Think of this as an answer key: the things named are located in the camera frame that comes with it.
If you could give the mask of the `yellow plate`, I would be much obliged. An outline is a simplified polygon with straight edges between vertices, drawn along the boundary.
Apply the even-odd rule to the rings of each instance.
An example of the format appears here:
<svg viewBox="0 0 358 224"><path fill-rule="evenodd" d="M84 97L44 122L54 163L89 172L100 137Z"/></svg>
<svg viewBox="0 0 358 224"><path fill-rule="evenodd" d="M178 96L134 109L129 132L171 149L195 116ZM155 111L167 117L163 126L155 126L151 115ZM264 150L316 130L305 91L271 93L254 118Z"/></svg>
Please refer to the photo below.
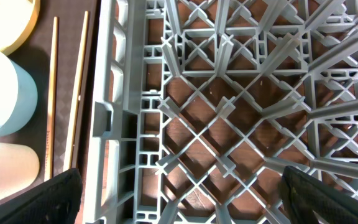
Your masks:
<svg viewBox="0 0 358 224"><path fill-rule="evenodd" d="M40 0L0 0L0 52L9 55L30 36L40 13Z"/></svg>

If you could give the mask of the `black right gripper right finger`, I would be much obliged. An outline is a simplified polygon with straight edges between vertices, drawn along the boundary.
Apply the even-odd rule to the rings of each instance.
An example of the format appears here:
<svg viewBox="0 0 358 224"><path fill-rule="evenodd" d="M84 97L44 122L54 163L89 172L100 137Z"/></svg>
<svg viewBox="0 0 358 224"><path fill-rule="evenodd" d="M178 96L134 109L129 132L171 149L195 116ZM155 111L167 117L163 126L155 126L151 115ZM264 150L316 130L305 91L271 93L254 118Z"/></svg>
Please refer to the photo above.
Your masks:
<svg viewBox="0 0 358 224"><path fill-rule="evenodd" d="M279 191L291 223L358 223L358 200L296 167L284 168Z"/></svg>

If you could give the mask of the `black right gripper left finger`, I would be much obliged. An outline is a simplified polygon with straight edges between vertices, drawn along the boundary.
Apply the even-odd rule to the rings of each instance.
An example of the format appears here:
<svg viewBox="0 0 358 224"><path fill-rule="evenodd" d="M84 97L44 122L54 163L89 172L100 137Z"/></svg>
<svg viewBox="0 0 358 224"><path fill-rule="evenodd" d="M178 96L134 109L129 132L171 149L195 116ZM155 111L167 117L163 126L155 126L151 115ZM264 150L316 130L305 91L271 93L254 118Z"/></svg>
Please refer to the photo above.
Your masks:
<svg viewBox="0 0 358 224"><path fill-rule="evenodd" d="M82 191L79 170L68 169L0 205L0 224L74 223Z"/></svg>

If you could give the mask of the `small white cup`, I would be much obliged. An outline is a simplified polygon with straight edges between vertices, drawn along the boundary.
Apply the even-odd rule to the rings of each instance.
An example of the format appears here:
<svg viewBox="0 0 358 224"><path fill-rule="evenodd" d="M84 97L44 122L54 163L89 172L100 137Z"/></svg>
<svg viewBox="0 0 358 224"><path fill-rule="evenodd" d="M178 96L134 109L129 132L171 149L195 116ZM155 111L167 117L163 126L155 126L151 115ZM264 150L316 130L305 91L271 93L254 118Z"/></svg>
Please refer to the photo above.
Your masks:
<svg viewBox="0 0 358 224"><path fill-rule="evenodd" d="M0 142L0 200L30 186L39 169L39 158L32 148Z"/></svg>

